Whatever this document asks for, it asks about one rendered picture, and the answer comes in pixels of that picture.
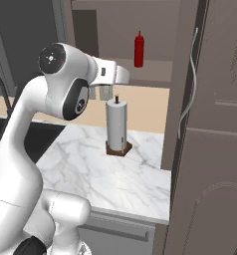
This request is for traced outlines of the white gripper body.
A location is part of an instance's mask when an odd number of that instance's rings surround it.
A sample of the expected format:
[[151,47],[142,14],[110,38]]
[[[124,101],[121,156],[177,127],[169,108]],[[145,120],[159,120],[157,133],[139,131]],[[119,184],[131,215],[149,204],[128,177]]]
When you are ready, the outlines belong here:
[[118,65],[114,65],[113,84],[127,85],[129,83],[129,71]]

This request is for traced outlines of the brown cabinet door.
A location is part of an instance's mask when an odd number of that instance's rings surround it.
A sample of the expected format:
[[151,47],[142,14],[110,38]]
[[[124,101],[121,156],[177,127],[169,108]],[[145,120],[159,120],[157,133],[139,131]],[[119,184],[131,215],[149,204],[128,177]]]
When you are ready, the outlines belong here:
[[[196,94],[180,139],[176,130],[163,255],[237,255],[237,0],[199,0],[196,27]],[[181,81],[179,117],[190,61]]]

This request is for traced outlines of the red condiment bottle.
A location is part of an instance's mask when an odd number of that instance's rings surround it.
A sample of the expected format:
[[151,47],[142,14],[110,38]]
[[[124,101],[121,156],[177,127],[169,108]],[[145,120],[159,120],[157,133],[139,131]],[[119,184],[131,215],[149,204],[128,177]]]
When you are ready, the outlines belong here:
[[134,66],[141,68],[143,66],[143,54],[144,54],[144,38],[141,33],[134,39]]

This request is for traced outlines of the dark sink basin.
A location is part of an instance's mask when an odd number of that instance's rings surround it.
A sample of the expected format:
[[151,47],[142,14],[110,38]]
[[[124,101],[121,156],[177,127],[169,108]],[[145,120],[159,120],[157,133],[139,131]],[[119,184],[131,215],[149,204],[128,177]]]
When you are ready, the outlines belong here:
[[[0,118],[0,138],[8,121]],[[30,158],[37,162],[65,127],[31,122],[24,141]]]

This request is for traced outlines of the black sink tap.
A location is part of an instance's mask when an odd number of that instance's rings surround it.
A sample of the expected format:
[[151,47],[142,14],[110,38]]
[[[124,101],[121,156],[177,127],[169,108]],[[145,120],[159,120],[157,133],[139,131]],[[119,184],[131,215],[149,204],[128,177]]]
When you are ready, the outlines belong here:
[[5,102],[5,105],[6,105],[6,108],[7,108],[7,116],[10,117],[11,113],[12,113],[12,107],[11,107],[11,104],[10,104],[10,101],[9,101],[9,97],[8,97],[8,94],[7,94],[7,91],[6,91],[6,87],[5,87],[5,85],[4,85],[1,78],[0,78],[0,90],[1,90],[4,102]]

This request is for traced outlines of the dark grey window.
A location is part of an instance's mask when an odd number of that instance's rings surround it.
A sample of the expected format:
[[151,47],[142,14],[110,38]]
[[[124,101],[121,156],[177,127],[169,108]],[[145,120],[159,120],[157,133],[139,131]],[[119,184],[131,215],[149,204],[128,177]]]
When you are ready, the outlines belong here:
[[65,42],[63,0],[0,0],[0,77],[9,96],[39,72],[41,50]]

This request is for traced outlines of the grey drawer front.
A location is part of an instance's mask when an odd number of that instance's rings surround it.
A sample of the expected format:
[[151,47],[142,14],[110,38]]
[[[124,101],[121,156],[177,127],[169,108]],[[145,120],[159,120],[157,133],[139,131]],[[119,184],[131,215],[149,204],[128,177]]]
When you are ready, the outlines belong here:
[[88,225],[144,236],[148,242],[113,236],[79,227],[82,239],[89,245],[93,255],[152,255],[155,226],[152,223],[92,214]]

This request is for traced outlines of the brown wall cabinet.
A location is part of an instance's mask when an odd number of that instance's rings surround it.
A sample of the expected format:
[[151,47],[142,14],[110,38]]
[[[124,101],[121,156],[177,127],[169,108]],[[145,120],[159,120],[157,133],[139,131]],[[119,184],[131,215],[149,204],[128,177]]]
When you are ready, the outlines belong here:
[[[133,86],[169,88],[180,50],[188,50],[199,0],[64,0],[69,42],[114,60]],[[143,66],[134,66],[134,39],[144,38]]]

